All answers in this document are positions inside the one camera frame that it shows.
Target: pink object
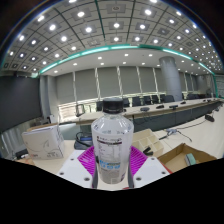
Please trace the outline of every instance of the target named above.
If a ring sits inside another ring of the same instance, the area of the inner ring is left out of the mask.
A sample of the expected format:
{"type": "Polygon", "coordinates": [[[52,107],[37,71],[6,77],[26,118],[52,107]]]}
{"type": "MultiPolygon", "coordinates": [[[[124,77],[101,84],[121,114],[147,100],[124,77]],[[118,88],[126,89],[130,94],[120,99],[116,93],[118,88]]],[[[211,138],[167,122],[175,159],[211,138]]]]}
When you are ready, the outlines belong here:
{"type": "Polygon", "coordinates": [[[79,157],[79,162],[85,167],[85,169],[94,176],[96,170],[96,161],[94,155],[94,147],[90,147],[85,150],[79,157]]]}
{"type": "Polygon", "coordinates": [[[129,166],[132,177],[137,173],[147,159],[148,157],[144,153],[134,146],[131,146],[129,166]]]}

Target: clear bottle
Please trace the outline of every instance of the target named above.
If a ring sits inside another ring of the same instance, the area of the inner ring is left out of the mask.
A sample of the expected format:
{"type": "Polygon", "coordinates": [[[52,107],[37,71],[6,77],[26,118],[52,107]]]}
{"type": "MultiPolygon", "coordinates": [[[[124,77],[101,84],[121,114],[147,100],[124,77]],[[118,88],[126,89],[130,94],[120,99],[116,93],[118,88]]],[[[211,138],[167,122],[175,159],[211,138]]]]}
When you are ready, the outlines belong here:
{"type": "Polygon", "coordinates": [[[91,125],[97,168],[103,182],[118,184],[127,171],[134,125],[121,115],[121,98],[104,99],[103,112],[91,125]]]}

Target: bottle cap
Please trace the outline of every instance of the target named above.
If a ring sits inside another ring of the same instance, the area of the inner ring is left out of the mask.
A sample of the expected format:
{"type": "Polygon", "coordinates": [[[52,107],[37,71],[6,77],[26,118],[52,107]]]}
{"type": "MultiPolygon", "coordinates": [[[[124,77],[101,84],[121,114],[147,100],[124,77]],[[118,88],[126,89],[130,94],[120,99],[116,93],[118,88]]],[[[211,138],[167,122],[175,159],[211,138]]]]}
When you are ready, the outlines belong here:
{"type": "Polygon", "coordinates": [[[103,100],[103,112],[107,114],[119,114],[123,112],[123,99],[114,97],[103,100]]]}

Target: cardboard box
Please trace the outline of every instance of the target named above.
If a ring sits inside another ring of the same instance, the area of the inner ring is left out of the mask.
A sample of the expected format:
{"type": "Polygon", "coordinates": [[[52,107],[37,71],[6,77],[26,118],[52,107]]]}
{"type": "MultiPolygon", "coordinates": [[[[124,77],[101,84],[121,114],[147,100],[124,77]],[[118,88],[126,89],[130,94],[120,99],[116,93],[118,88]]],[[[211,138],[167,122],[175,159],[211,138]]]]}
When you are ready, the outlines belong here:
{"type": "Polygon", "coordinates": [[[56,124],[41,125],[22,133],[29,156],[37,159],[60,159],[64,154],[64,139],[56,124]]]}
{"type": "Polygon", "coordinates": [[[160,156],[158,159],[172,172],[176,172],[187,167],[185,155],[189,153],[193,154],[196,160],[196,164],[216,160],[214,156],[211,156],[206,152],[194,149],[184,143],[172,149],[170,152],[167,152],[166,154],[160,156]]]}

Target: office chair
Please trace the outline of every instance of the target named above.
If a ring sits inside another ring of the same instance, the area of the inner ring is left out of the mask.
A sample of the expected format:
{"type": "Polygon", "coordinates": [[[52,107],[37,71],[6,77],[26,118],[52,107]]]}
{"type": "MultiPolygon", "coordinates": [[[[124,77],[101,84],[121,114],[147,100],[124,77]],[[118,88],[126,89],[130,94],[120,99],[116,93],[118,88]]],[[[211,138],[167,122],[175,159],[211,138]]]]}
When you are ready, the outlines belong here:
{"type": "Polygon", "coordinates": [[[130,102],[128,98],[123,98],[123,105],[124,107],[130,107],[130,102]]]}
{"type": "Polygon", "coordinates": [[[102,111],[103,110],[103,101],[97,101],[96,102],[96,111],[102,111]]]}
{"type": "Polygon", "coordinates": [[[159,103],[159,98],[157,95],[152,95],[152,102],[153,104],[159,103]]]}
{"type": "Polygon", "coordinates": [[[144,96],[145,105],[152,105],[150,96],[144,96]]]}
{"type": "Polygon", "coordinates": [[[166,95],[164,98],[164,103],[172,103],[175,102],[174,98],[172,95],[166,95]]]}
{"type": "Polygon", "coordinates": [[[165,96],[165,94],[160,95],[160,103],[164,103],[165,96]]]}
{"type": "Polygon", "coordinates": [[[132,107],[138,107],[141,106],[141,100],[139,96],[132,97],[132,107]]]}

